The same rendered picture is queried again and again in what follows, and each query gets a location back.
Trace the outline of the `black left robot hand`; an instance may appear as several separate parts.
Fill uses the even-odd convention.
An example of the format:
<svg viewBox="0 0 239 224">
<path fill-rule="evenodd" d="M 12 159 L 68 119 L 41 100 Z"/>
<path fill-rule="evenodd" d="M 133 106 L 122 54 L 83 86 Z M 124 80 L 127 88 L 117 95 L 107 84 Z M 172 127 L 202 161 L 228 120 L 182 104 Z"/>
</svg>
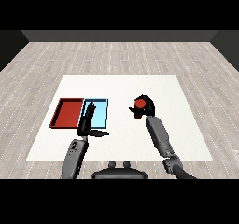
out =
<svg viewBox="0 0 239 224">
<path fill-rule="evenodd" d="M 91 122 L 93 119 L 94 111 L 96 106 L 93 102 L 90 102 L 86 112 L 81 116 L 78 127 L 77 127 L 77 135 L 78 136 L 94 136 L 94 137 L 102 137 L 108 135 L 108 132 L 103 132 L 99 130 L 93 130 L 91 128 Z"/>
</svg>

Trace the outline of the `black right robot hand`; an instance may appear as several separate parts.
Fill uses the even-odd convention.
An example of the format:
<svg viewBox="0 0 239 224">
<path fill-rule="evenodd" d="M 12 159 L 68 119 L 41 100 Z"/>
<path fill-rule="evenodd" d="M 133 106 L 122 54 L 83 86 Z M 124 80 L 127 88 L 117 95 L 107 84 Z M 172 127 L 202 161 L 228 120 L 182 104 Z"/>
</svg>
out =
<svg viewBox="0 0 239 224">
<path fill-rule="evenodd" d="M 134 100 L 136 99 L 144 99 L 146 101 L 145 114 L 143 116 L 155 116 L 155 105 L 147 95 L 142 94 Z M 129 110 L 134 114 L 134 107 L 130 107 Z"/>
</svg>

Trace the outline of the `red can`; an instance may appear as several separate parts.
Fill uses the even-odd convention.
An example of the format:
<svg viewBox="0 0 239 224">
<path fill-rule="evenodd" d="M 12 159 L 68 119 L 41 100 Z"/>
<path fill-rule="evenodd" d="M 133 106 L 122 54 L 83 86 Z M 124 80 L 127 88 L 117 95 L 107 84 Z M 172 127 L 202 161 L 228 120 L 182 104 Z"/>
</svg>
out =
<svg viewBox="0 0 239 224">
<path fill-rule="evenodd" d="M 144 99 L 136 99 L 134 101 L 134 117 L 141 119 L 145 114 L 146 101 Z"/>
</svg>

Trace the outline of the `light blue shallow open box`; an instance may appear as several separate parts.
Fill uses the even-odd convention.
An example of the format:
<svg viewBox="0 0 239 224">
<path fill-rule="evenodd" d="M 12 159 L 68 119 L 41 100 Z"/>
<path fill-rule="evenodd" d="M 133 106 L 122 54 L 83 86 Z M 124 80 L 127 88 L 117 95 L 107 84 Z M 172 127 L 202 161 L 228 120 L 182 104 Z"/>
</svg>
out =
<svg viewBox="0 0 239 224">
<path fill-rule="evenodd" d="M 86 114 L 86 110 L 90 102 L 93 102 L 96 106 L 91 120 L 91 127 L 93 129 L 105 129 L 107 122 L 108 100 L 106 98 L 86 98 L 80 111 L 81 117 Z"/>
</svg>

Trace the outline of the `red shallow open box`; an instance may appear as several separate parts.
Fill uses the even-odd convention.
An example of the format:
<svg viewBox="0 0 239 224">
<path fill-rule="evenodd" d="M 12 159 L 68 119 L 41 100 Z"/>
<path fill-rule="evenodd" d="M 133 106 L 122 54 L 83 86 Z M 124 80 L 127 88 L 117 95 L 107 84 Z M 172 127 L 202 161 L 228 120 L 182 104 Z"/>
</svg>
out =
<svg viewBox="0 0 239 224">
<path fill-rule="evenodd" d="M 51 129 L 76 129 L 83 98 L 61 98 L 56 106 L 49 127 Z"/>
</svg>

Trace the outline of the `dark grey robot body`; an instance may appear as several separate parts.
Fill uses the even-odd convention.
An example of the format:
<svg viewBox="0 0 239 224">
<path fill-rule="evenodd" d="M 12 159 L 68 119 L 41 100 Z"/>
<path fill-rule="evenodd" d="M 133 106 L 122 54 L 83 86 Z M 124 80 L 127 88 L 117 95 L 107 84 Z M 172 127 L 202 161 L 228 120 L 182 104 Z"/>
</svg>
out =
<svg viewBox="0 0 239 224">
<path fill-rule="evenodd" d="M 117 168 L 116 162 L 110 161 L 106 169 L 94 172 L 91 179 L 148 179 L 148 176 L 143 171 L 133 169 L 129 161 L 124 161 L 122 168 Z"/>
</svg>

